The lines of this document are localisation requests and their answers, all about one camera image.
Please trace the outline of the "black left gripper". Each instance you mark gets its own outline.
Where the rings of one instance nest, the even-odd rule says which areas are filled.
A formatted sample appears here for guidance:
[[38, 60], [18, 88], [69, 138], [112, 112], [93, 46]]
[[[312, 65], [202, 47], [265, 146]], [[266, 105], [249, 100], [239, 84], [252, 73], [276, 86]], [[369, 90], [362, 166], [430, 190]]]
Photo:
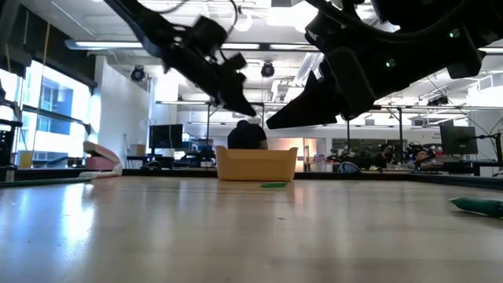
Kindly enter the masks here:
[[163, 63], [174, 68], [206, 94], [217, 98], [225, 109], [240, 114], [256, 114], [244, 96], [246, 76], [240, 70], [246, 66], [242, 53], [226, 56], [222, 45], [226, 30], [215, 21], [200, 17], [175, 39], [163, 55]]

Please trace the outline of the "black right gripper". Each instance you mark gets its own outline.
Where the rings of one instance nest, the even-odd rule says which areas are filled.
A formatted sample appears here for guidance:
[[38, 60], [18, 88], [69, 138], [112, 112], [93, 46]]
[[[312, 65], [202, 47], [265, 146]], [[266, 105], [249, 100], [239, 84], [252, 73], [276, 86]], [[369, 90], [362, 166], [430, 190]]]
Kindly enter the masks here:
[[441, 69], [453, 79], [475, 76], [486, 55], [464, 25], [419, 39], [400, 36], [383, 39], [319, 13], [306, 38], [324, 55], [321, 78], [310, 71], [300, 100], [281, 108], [266, 125], [284, 129], [336, 123], [337, 115], [353, 119], [376, 100]]

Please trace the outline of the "person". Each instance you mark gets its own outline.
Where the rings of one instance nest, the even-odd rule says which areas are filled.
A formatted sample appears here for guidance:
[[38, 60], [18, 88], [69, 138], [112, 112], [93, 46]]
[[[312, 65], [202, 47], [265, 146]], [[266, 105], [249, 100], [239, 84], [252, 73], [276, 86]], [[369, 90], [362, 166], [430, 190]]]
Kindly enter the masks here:
[[435, 167], [435, 162], [433, 158], [434, 154], [430, 153], [426, 149], [420, 149], [415, 152], [413, 160], [409, 163], [412, 169], [423, 170]]
[[268, 149], [265, 131], [260, 125], [240, 120], [227, 136], [229, 149]]
[[380, 152], [374, 158], [373, 165], [375, 167], [385, 169], [388, 164], [395, 162], [393, 147], [389, 144], [383, 144], [380, 146]]

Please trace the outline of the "yellow plastic bin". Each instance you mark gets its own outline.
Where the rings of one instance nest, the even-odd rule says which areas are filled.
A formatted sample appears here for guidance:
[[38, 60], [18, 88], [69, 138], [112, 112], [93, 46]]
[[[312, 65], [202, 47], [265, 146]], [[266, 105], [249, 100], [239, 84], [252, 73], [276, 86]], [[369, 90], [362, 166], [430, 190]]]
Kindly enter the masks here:
[[298, 149], [215, 148], [217, 174], [223, 181], [290, 182], [294, 179]]

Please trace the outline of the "black computer monitor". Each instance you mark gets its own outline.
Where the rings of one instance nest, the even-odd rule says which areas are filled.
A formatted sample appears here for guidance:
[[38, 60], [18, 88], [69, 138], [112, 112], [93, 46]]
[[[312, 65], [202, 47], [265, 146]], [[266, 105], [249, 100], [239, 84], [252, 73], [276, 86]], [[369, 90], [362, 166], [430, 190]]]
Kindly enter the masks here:
[[474, 127], [440, 127], [442, 150], [445, 155], [468, 155], [479, 152]]
[[149, 129], [151, 149], [178, 149], [182, 147], [182, 124], [153, 125]]

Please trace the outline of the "pink stapler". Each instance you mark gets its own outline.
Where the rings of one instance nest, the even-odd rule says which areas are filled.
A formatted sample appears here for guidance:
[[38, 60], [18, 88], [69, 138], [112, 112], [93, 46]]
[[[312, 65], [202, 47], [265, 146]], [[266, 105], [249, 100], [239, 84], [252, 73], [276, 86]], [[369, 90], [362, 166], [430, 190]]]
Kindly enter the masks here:
[[79, 174], [80, 178], [114, 178], [122, 175], [123, 165], [113, 151], [91, 141], [83, 143], [83, 151], [88, 157], [85, 159], [86, 171]]

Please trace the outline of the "green pen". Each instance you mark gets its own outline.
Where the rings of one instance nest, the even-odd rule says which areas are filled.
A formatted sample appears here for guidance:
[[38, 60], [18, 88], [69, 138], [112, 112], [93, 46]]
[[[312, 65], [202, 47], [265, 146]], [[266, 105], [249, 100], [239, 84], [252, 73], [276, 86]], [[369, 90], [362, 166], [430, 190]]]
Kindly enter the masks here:
[[456, 197], [450, 203], [463, 211], [470, 211], [493, 218], [503, 218], [503, 201], [477, 199], [471, 197]]

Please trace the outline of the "yellow box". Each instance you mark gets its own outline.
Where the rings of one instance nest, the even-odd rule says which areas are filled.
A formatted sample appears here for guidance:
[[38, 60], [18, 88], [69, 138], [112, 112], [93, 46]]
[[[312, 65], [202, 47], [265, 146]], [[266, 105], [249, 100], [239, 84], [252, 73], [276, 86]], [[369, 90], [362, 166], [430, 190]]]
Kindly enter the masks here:
[[33, 153], [33, 151], [19, 151], [17, 153], [18, 167], [31, 168], [33, 165]]

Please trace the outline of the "black metal stand frame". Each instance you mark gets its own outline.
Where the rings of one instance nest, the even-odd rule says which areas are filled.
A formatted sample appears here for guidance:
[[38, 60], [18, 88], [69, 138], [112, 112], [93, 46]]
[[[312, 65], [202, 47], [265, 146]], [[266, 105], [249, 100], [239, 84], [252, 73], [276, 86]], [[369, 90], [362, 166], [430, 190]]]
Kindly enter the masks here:
[[393, 139], [398, 140], [398, 160], [403, 161], [403, 106], [400, 105], [374, 105], [368, 112], [346, 122], [348, 147], [351, 139]]
[[263, 102], [251, 102], [250, 105], [255, 111], [254, 116], [247, 116], [243, 113], [239, 113], [233, 110], [225, 108], [223, 105], [217, 105], [214, 102], [206, 102], [207, 106], [207, 116], [206, 116], [206, 140], [209, 144], [209, 138], [211, 137], [211, 127], [235, 127], [237, 122], [241, 119], [246, 119], [247, 121], [252, 121], [253, 123], [259, 122], [263, 127], [264, 116], [265, 116], [265, 104]]

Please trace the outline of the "black table frame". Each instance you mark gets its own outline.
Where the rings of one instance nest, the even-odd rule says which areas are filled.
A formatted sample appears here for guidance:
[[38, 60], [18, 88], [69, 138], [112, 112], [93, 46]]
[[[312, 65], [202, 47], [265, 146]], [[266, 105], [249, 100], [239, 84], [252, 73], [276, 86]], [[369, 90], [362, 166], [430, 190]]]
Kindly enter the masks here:
[[[16, 169], [14, 167], [0, 168], [0, 182], [14, 182], [23, 180], [39, 180], [54, 178], [79, 178], [83, 169]], [[216, 178], [216, 171], [143, 171], [138, 169], [126, 169], [122, 173], [123, 177], [163, 177], [163, 178]], [[430, 175], [419, 173], [401, 173], [392, 171], [391, 173], [361, 173], [361, 174], [339, 174], [327, 172], [298, 172], [294, 175], [295, 180], [351, 180], [369, 181], [377, 184], [384, 182], [423, 182], [439, 184], [445, 186], [466, 186], [480, 189], [493, 189], [503, 191], [503, 179], [486, 178], [463, 175]]]

